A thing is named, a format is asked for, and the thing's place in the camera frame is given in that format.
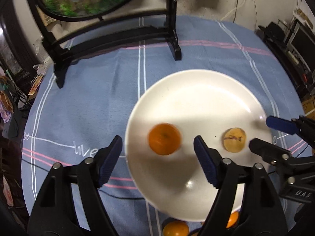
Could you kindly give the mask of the blue plaid tablecloth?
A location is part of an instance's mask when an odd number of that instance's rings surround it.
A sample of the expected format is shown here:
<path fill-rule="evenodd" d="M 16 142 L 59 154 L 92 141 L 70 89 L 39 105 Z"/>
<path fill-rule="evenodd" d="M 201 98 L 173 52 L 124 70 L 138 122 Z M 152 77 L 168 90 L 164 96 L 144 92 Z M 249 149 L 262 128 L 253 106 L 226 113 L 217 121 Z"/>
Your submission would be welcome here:
<path fill-rule="evenodd" d="M 28 211 L 55 162 L 75 165 L 123 136 L 130 113 L 155 82 L 182 70 L 207 69 L 235 78 L 268 115 L 304 114 L 294 85 L 262 40 L 230 22 L 179 16 L 182 59 L 168 44 L 144 41 L 99 53 L 69 67 L 63 88 L 53 69 L 31 108 L 22 145 L 22 188 Z"/>

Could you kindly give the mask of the black framed round goldfish screen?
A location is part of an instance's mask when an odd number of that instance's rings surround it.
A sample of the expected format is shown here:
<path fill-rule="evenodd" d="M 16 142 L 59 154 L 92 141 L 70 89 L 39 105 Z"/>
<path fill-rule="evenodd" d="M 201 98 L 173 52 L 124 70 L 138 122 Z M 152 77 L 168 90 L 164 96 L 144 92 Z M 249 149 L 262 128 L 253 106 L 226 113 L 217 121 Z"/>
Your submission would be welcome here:
<path fill-rule="evenodd" d="M 125 44 L 132 44 L 138 41 L 146 41 L 154 38 L 164 38 L 169 44 L 173 57 L 176 61 L 181 60 L 182 50 L 179 46 L 179 40 L 176 32 L 176 13 L 177 13 L 177 1 L 167 0 L 167 6 L 165 9 L 141 11 L 114 18 L 104 19 L 103 17 L 109 13 L 112 13 L 132 0 L 124 0 L 116 6 L 105 12 L 99 12 L 91 16 L 63 16 L 51 12 L 47 9 L 47 6 L 42 0 L 27 0 L 31 13 L 34 17 L 36 25 L 38 26 L 43 39 L 42 44 L 54 62 L 54 74 L 56 76 L 57 86 L 62 89 L 65 83 L 65 77 L 67 70 L 73 61 L 80 58 L 96 53 L 98 51 L 111 49 L 114 47 L 122 46 Z M 54 34 L 46 29 L 43 20 L 40 17 L 39 12 L 42 11 L 50 18 L 62 21 L 62 22 L 83 22 L 87 20 L 97 19 L 98 22 L 81 28 L 75 32 L 66 35 L 63 38 L 56 39 Z M 127 29 L 124 31 L 117 31 L 112 34 L 100 36 L 92 40 L 84 41 L 77 44 L 70 49 L 64 49 L 60 45 L 68 40 L 71 40 L 77 36 L 85 34 L 86 32 L 105 27 L 114 23 L 123 22 L 126 20 L 145 18 L 149 16 L 165 16 L 166 20 L 162 27 L 154 26 L 140 26 L 133 29 Z"/>

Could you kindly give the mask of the orange mandarin on table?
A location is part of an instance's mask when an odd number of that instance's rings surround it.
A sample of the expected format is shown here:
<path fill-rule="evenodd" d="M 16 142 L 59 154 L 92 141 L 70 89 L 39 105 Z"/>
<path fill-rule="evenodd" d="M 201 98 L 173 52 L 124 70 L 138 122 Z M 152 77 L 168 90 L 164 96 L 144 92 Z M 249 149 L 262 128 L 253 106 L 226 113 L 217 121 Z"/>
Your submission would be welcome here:
<path fill-rule="evenodd" d="M 188 225 L 180 220 L 169 222 L 163 228 L 164 236 L 188 236 L 190 229 Z"/>

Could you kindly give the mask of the small orange mandarin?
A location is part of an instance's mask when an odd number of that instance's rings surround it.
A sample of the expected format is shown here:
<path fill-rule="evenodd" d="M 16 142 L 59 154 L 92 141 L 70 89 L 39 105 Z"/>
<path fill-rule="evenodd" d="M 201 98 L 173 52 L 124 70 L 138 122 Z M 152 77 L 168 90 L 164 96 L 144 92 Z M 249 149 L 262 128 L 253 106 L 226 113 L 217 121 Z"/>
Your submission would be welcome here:
<path fill-rule="evenodd" d="M 233 212 L 230 215 L 230 218 L 229 218 L 229 221 L 227 223 L 226 228 L 229 229 L 229 228 L 232 228 L 233 226 L 235 226 L 235 224 L 237 223 L 238 219 L 239 219 L 239 212 L 238 211 Z"/>

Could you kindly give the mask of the computer monitor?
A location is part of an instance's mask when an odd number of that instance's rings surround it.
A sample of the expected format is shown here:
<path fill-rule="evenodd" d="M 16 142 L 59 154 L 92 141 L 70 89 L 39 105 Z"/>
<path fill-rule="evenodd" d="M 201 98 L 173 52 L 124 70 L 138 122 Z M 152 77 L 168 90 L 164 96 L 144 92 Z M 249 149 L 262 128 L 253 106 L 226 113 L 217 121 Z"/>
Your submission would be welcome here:
<path fill-rule="evenodd" d="M 314 34 L 301 24 L 297 24 L 289 43 L 289 49 L 294 51 L 308 67 L 314 64 Z"/>

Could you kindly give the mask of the white round plate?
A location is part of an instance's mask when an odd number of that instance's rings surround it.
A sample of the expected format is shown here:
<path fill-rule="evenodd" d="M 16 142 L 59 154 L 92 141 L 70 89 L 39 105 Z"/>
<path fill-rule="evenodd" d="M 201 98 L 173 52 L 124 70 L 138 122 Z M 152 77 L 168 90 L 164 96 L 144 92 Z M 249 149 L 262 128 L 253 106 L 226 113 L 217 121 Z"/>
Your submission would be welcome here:
<path fill-rule="evenodd" d="M 209 151 L 234 164 L 253 167 L 262 162 L 248 146 L 232 153 L 223 146 L 233 128 L 245 132 L 245 142 L 272 141 L 266 113 L 253 93 L 236 79 L 212 70 L 180 71 L 154 83 L 129 117 L 125 154 L 130 175 L 148 203 L 179 220 L 203 222 L 214 204 L 218 176 Z M 181 135 L 179 148 L 159 155 L 149 146 L 157 125 L 173 125 Z"/>

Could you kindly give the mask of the tan spotted passion fruit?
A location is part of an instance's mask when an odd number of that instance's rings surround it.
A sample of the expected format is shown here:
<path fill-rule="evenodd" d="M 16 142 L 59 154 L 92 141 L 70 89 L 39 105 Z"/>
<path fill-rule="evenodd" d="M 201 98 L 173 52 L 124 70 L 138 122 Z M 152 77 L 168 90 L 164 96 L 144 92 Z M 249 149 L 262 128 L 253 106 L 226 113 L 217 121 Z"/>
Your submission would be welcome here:
<path fill-rule="evenodd" d="M 231 128 L 223 136 L 223 146 L 228 152 L 239 153 L 245 148 L 246 139 L 247 135 L 243 129 Z"/>

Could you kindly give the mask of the large orange mandarin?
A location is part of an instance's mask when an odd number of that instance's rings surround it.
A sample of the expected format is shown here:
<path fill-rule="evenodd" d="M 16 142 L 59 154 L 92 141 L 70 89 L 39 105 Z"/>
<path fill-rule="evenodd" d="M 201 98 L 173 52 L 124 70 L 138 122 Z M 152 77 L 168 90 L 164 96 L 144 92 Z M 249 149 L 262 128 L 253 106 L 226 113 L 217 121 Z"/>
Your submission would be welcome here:
<path fill-rule="evenodd" d="M 153 152 L 160 156 L 168 156 L 176 152 L 182 143 L 180 131 L 173 124 L 155 125 L 148 134 L 148 144 Z"/>

